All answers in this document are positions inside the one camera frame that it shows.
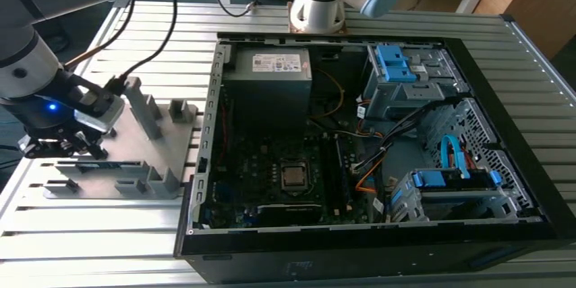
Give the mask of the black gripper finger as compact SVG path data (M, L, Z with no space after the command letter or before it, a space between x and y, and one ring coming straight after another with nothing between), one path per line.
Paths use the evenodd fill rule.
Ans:
M17 148L28 159L48 159L64 157L64 149L57 141L39 140L25 135L17 141Z
M96 160L104 160L108 152L101 147L101 137L81 130L65 132L64 139L71 144L73 151L79 154L89 154Z

